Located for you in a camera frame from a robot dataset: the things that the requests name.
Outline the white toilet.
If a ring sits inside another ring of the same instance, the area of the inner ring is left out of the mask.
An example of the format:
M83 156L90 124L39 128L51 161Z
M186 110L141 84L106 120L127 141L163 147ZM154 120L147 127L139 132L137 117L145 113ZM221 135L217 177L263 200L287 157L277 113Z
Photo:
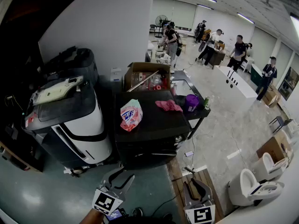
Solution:
M252 173L258 182L270 181L278 176L281 176L289 164L289 159L274 163L269 153L264 153L262 157L253 165Z
M228 196L234 206L258 205L262 200L279 196L284 187L282 182L259 183L245 168L228 183Z

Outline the person's left forearm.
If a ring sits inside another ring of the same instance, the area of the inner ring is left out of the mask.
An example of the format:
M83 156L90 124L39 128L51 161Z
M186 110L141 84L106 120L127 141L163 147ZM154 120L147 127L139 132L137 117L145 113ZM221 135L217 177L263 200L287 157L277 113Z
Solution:
M79 224L102 224L104 217L104 213L91 209Z

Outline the black chair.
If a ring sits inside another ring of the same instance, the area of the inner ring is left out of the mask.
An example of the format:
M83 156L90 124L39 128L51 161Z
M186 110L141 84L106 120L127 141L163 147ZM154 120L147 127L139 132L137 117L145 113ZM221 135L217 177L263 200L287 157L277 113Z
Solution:
M293 121L293 119L285 119L283 120L283 118L281 116L277 116L276 118L274 118L269 125L273 125L274 123L278 122L278 127L272 132L272 133L277 133L282 127L287 126L288 124L290 124Z

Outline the black standing fan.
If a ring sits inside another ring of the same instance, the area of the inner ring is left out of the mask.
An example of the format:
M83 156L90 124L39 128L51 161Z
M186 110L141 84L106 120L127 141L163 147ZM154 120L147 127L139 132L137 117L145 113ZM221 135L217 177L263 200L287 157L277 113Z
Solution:
M163 26L165 24L168 24L169 20L165 15L159 15L157 16L155 23L158 28L158 34L155 36L156 38L162 38L163 33Z

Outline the green cabinet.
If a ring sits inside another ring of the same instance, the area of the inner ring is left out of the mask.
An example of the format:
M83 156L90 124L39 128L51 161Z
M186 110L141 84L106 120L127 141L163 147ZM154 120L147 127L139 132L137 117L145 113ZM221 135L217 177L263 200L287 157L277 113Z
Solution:
M250 79L256 86L259 85L260 80L262 79L262 72L255 64L251 65Z

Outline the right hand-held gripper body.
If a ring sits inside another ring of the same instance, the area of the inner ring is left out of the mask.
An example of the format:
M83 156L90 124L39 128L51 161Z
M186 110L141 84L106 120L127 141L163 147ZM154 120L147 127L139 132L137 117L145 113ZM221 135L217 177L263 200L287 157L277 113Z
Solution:
M203 201L185 197L184 212L189 224L215 223L215 203L211 196Z

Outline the pink detergent bag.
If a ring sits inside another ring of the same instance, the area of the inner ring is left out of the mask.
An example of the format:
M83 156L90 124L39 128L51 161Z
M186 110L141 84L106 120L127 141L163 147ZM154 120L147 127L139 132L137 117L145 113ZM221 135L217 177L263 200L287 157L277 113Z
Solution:
M132 131L141 122L143 116L139 101L131 99L120 109L120 115L122 118L121 128L128 132Z

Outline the cardboard box with items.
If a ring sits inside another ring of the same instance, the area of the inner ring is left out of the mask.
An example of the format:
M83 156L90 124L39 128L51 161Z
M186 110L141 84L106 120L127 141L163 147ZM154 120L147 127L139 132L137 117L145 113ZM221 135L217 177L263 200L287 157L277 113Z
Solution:
M147 77L155 73L151 78L140 84L134 91L155 90L158 85L161 90L169 90L171 87L170 81L170 66L160 63L134 62L128 66L128 71L125 74L125 90L128 91Z

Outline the black device with screen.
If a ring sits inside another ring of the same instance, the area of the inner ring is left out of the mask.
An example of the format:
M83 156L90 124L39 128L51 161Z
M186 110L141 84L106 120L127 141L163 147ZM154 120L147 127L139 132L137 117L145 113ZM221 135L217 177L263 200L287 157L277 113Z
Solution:
M123 219L127 216L128 216L128 214L125 212L125 210L123 208L121 208L121 209L117 208L110 215L105 215L108 222L118 220L118 219Z

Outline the black plastic frame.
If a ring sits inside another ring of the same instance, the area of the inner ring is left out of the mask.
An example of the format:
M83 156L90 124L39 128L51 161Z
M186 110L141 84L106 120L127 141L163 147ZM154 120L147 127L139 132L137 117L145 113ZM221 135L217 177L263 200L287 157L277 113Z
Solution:
M46 63L48 67L77 67L93 58L93 52L87 48L69 47Z

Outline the wooden slat pallet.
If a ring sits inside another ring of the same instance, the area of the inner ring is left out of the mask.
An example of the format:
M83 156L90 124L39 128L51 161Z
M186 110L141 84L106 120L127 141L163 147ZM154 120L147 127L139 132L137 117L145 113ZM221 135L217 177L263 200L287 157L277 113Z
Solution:
M184 183L187 183L189 185L189 190L192 198L195 198L196 201L199 201L201 199L200 193L197 191L195 185L192 183L192 178L194 180L201 181L203 184L207 185L211 189L212 198L213 198L212 204L215 205L214 222L217 223L224 218L220 201L218 199L213 182L211 180L211 177L207 169L197 171L195 173L188 173L185 176L182 176L180 170L174 171L171 168L168 168L168 172L170 175L171 183L175 191L175 195L176 195L175 200L178 203L178 213L180 216L179 224L189 224L185 216L185 210L184 210L184 208L186 207Z

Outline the cream plastic panel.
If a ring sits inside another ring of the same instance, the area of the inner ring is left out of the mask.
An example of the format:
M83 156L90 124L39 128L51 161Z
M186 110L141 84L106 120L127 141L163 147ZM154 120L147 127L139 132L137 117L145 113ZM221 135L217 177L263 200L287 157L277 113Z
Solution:
M67 78L62 82L54 84L49 88L42 88L32 94L30 102L33 106L45 104L65 98L68 92L78 85L82 84L84 76Z

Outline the black glass-top table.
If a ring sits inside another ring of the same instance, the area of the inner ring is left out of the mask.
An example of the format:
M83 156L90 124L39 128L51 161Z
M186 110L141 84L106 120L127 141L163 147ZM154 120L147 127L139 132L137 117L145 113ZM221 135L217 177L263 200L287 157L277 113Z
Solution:
M195 127L192 127L191 124L189 124L190 133L187 137L187 139L189 140L193 137L204 118L206 118L209 115L211 109L206 110L204 108L204 98L201 96L200 92L197 90L197 88L194 86L194 84L191 82L190 78L186 75L184 71L177 70L171 75L171 77L171 84L177 84L176 95L187 96L189 94L193 94L199 98L199 104L193 112L186 112L185 106L181 106L186 120L198 120Z

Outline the white cluttered cabinet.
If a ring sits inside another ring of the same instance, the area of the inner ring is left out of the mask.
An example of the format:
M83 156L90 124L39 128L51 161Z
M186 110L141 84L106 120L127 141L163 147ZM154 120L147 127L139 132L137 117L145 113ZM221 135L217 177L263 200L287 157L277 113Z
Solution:
M171 57L166 54L166 52L164 52L159 45L160 43L158 41L151 42L148 40L148 49L145 55L145 62L170 65Z

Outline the person's black clothing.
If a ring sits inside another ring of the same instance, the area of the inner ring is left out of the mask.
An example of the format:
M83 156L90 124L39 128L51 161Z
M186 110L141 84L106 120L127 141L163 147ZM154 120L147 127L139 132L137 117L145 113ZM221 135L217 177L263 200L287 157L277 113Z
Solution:
M111 224L176 224L173 220L156 217L126 217Z

